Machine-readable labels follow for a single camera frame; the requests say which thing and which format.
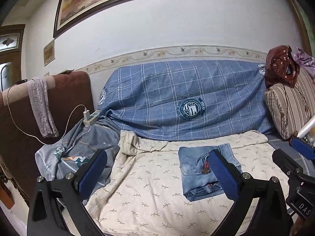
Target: door glass panel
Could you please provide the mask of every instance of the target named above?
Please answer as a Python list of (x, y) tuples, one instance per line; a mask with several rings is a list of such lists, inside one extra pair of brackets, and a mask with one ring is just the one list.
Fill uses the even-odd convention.
[(19, 47), (20, 33), (0, 35), (0, 52)]
[(0, 77), (1, 77), (1, 85), (0, 91), (4, 91), (8, 87), (10, 87), (10, 65), (12, 62), (0, 64)]

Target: blue plaid blanket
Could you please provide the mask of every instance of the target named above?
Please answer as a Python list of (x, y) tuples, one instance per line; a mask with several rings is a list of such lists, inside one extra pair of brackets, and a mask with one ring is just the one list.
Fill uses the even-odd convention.
[(117, 69), (99, 100), (122, 130), (155, 140), (209, 139), (273, 130), (264, 65), (231, 60), (158, 62)]

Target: orange box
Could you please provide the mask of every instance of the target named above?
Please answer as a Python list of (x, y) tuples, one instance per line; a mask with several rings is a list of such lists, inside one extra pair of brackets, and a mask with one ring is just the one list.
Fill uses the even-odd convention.
[(14, 205), (14, 201), (12, 199), (12, 194), (10, 190), (6, 187), (6, 185), (0, 180), (0, 200), (7, 207), (7, 209), (11, 209)]

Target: lavender cloth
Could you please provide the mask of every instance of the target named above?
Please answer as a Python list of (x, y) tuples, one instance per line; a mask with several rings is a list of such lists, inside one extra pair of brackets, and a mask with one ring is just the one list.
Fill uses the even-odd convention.
[(307, 55), (302, 49), (297, 48), (298, 52), (292, 52), (292, 57), (301, 67), (305, 68), (309, 75), (314, 79), (315, 76), (315, 59)]
[(47, 82), (34, 77), (27, 82), (28, 94), (40, 133), (43, 137), (57, 137), (59, 132), (48, 107)]

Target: power strip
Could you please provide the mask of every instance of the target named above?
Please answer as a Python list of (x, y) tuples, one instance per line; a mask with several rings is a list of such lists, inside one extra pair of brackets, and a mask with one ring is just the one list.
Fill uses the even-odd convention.
[(100, 110), (96, 110), (94, 113), (90, 115), (89, 120), (83, 121), (83, 124), (85, 126), (92, 126), (98, 120), (99, 115), (100, 115)]

